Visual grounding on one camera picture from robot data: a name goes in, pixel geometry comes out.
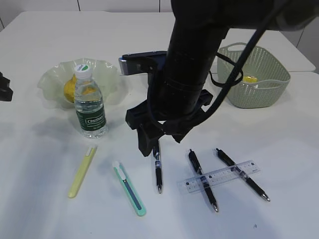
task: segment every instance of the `green plastic basket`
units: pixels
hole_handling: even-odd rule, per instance
[[[245,43],[234,43],[218,50],[219,53],[237,62]],[[233,66],[220,58],[217,60],[218,81],[225,83]],[[256,83],[240,82],[233,86],[227,97],[240,108],[262,108],[274,104],[284,92],[290,81],[289,72],[266,49],[256,46],[248,57],[244,67],[244,76],[253,76]]]

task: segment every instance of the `white wall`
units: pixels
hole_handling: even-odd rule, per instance
[[[319,17],[305,27],[298,49],[316,66],[319,73]]]
[[[299,31],[282,31],[281,33],[295,46],[297,47],[303,30]]]
[[[0,18],[0,31],[3,30],[3,26],[2,26],[2,23],[1,23],[1,18]]]
[[[158,12],[159,0],[79,0],[81,11]]]
[[[161,12],[171,11],[170,0],[160,0],[160,11]]]
[[[78,11],[77,0],[0,0],[0,17],[6,27],[23,11]]]
[[[167,12],[171,11],[170,0],[0,0],[0,17],[6,27],[23,11],[78,11],[105,10],[113,12]],[[302,34],[283,32],[312,63],[319,73],[319,18],[307,26]]]

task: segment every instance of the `clear plastic ruler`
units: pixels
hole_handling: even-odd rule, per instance
[[[216,187],[223,183],[240,178],[241,175],[239,171],[244,171],[246,174],[250,175],[259,172],[260,169],[252,160],[250,160],[226,168],[218,169],[210,173],[205,173],[203,175],[198,175],[196,177],[186,179],[181,183],[180,186],[184,187],[184,189],[186,188],[186,190],[189,193],[202,191],[204,190],[202,184],[203,180],[207,180],[210,187]]]

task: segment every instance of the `glass bowl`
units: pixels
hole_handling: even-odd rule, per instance
[[[43,74],[37,86],[42,89],[44,98],[48,101],[56,101],[63,108],[73,108],[74,104],[64,97],[63,90],[64,84],[73,76],[74,67],[79,64],[87,64],[93,68],[93,79],[102,92],[103,101],[116,91],[120,76],[115,66],[107,61],[82,58],[61,62]]]

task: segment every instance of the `water bottle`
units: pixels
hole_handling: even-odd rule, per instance
[[[92,68],[88,65],[77,65],[74,74],[76,77],[74,106],[83,135],[88,138],[98,138],[107,130],[101,91],[92,79]]]

